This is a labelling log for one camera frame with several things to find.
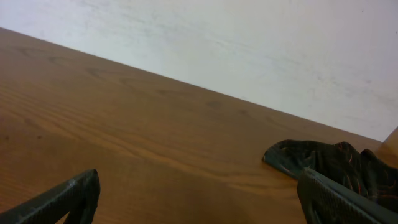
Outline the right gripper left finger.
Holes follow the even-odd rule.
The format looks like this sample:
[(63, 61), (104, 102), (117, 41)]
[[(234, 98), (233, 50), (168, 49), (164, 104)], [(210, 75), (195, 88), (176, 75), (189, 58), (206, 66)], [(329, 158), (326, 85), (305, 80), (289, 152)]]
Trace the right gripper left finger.
[(100, 197), (96, 169), (66, 180), (50, 190), (1, 213), (1, 223), (92, 223)]

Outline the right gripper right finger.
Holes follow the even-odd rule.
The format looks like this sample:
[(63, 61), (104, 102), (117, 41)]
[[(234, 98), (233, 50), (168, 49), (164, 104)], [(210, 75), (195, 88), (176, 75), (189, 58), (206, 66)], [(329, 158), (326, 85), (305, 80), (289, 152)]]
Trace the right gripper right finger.
[(306, 168), (297, 194), (307, 223), (395, 224), (397, 214)]

